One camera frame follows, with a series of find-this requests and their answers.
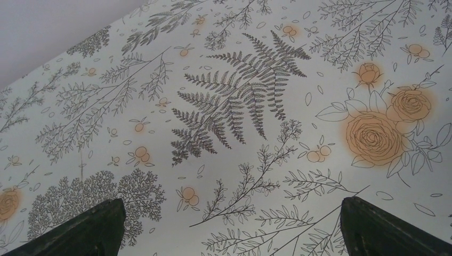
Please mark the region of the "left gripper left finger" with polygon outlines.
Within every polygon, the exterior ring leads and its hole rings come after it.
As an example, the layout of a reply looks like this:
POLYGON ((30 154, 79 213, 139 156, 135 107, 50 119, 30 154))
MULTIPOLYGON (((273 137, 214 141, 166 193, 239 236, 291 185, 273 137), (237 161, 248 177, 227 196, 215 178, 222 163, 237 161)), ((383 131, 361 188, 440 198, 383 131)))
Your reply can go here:
POLYGON ((123 200, 109 199, 6 255, 117 255, 125 219, 123 200))

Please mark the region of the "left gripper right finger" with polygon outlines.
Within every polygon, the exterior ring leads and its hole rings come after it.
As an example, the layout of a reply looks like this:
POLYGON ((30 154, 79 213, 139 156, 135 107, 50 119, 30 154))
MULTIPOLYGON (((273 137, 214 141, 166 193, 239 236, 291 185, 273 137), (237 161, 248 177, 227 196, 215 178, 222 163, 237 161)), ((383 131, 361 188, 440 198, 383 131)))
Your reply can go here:
POLYGON ((342 200, 340 228, 349 255, 451 255, 451 244, 357 196, 342 200))

